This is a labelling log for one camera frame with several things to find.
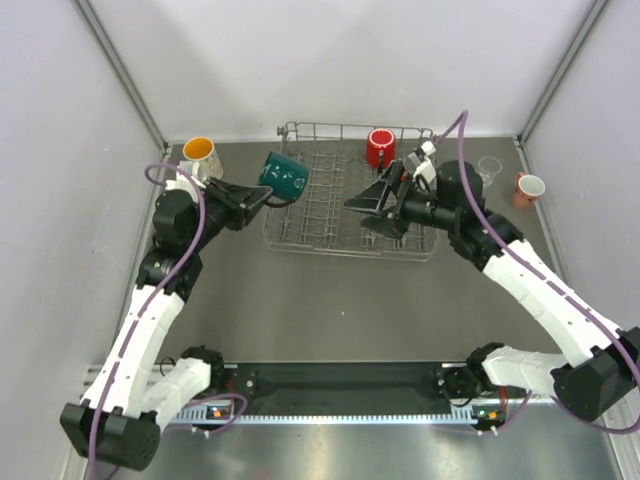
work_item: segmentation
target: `teal mug handle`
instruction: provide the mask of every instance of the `teal mug handle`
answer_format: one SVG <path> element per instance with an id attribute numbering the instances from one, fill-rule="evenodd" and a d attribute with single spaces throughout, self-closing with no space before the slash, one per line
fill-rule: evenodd
<path id="1" fill-rule="evenodd" d="M 309 181 L 309 169 L 281 153 L 271 152 L 258 184 L 273 188 L 273 196 L 287 204 L 298 200 Z"/>

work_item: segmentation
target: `rack wire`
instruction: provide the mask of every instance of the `rack wire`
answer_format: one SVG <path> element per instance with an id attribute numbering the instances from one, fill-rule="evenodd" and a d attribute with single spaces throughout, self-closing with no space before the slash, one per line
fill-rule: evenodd
<path id="1" fill-rule="evenodd" d="M 412 225 L 402 240 L 392 240 L 360 227 L 364 215 L 342 206 L 377 180 L 365 160 L 366 138 L 375 128 L 394 132 L 397 157 L 433 136 L 428 128 L 383 125 L 288 122 L 278 128 L 280 152 L 305 165 L 309 180 L 297 202 L 269 209 L 264 233 L 272 248 L 413 261 L 431 257 L 438 243 L 435 229 Z"/>

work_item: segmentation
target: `red mug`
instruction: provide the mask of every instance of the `red mug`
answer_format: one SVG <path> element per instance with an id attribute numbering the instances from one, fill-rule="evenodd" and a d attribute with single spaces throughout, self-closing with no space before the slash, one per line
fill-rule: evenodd
<path id="1" fill-rule="evenodd" d="M 376 128 L 367 137 L 367 163 L 373 168 L 387 168 L 396 158 L 396 136 L 386 128 Z"/>

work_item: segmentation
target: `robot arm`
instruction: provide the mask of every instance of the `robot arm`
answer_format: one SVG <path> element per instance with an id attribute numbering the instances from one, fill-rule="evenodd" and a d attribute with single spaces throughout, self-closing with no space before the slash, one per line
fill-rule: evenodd
<path id="1" fill-rule="evenodd" d="M 171 372 L 146 390 L 164 338 L 202 270 L 199 252 L 223 228 L 238 231 L 248 225 L 273 193 L 271 187 L 242 187 L 213 178 L 197 186 L 205 221 L 195 250 L 166 283 L 172 268 L 191 251 L 199 224 L 198 195 L 178 175 L 156 201 L 153 248 L 140 264 L 131 306 L 104 367 L 80 404 L 68 403 L 62 411 L 60 423 L 81 456 L 89 456 L 91 424 L 99 415 L 97 459 L 143 470 L 171 419 L 197 394 L 223 388 L 222 355 L 202 347 L 184 352 Z M 166 285 L 149 302 L 161 282 Z"/>
<path id="2" fill-rule="evenodd" d="M 363 227 L 395 239 L 402 238 L 411 223 L 445 230 L 456 253 L 507 290 L 560 348 L 562 353 L 556 355 L 497 343 L 477 349 L 466 362 L 476 394 L 517 386 L 557 397 L 579 418 L 595 420 L 634 388 L 635 381 L 611 341 L 581 312 L 595 315 L 636 362 L 640 329 L 623 331 L 577 297 L 544 265 L 511 222 L 484 207 L 482 179 L 465 164 L 478 205 L 524 264 L 503 251 L 472 211 L 458 162 L 446 162 L 436 169 L 429 158 L 434 151 L 431 142 L 426 142 L 402 162 L 393 162 L 376 183 L 347 200 L 345 207 L 369 215 Z M 391 194 L 396 203 L 385 208 Z"/>

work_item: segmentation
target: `cup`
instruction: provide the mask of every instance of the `cup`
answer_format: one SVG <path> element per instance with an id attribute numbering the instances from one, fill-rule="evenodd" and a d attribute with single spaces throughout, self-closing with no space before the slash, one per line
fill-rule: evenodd
<path id="1" fill-rule="evenodd" d="M 478 175 L 482 178 L 483 190 L 491 186 L 495 178 L 502 171 L 502 163 L 496 157 L 482 157 L 478 160 Z"/>
<path id="2" fill-rule="evenodd" d="M 513 207 L 524 210 L 533 205 L 544 193 L 546 186 L 541 178 L 535 175 L 516 175 L 516 189 L 513 192 Z"/>
<path id="3" fill-rule="evenodd" d="M 224 173 L 213 141 L 207 137 L 195 137 L 184 144 L 184 158 L 192 162 L 192 175 L 204 182 L 209 177 L 222 178 Z"/>
<path id="4" fill-rule="evenodd" d="M 386 128 L 376 128 L 367 137 L 367 163 L 381 171 L 396 157 L 396 136 Z"/>
<path id="5" fill-rule="evenodd" d="M 264 162 L 258 184 L 273 188 L 273 196 L 284 202 L 295 202 L 308 180 L 307 167 L 281 153 L 271 152 Z"/>

